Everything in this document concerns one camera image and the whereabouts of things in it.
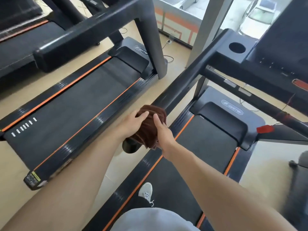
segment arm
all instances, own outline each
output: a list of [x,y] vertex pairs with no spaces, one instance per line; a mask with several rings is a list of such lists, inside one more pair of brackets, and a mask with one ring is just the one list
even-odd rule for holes
[[171,161],[216,231],[295,231],[276,210],[179,145],[154,115],[158,147]]
[[101,186],[110,161],[126,137],[140,128],[148,112],[138,110],[99,136],[71,165],[34,195],[3,227],[11,230],[79,230]]

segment sneaker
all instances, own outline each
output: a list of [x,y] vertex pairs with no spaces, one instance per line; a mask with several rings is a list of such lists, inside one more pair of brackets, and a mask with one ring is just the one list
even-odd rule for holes
[[153,192],[152,184],[149,182],[144,183],[138,192],[138,196],[145,198],[150,204],[152,204],[151,207],[154,206],[153,203],[154,200],[151,202],[152,192]]

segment hand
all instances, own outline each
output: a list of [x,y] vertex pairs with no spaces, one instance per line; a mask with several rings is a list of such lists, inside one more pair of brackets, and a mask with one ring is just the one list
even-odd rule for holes
[[139,117],[136,117],[137,112],[139,112],[139,110],[135,110],[131,114],[127,115],[115,128],[117,135],[121,138],[121,141],[124,141],[126,138],[136,133],[139,130],[141,123],[149,115],[149,112],[146,111]]
[[167,160],[171,160],[171,149],[177,143],[173,137],[171,130],[166,126],[165,123],[161,123],[157,114],[153,116],[154,124],[157,128],[158,143],[156,146],[163,151],[163,156]]

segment forearm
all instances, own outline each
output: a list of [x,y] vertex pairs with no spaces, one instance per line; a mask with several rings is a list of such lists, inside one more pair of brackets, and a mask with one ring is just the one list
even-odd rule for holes
[[179,144],[171,161],[216,231],[295,230],[277,211]]
[[94,202],[121,141],[115,130],[99,136],[71,165],[33,196],[3,231],[77,230]]

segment shoelace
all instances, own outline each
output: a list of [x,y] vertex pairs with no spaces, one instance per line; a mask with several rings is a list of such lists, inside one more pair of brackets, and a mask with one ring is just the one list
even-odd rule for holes
[[[149,201],[149,194],[148,194],[148,192],[144,192],[144,198],[147,200],[147,201]],[[149,201],[149,203],[150,204],[152,204],[152,206],[151,207],[153,207],[154,206],[154,200],[153,201]]]

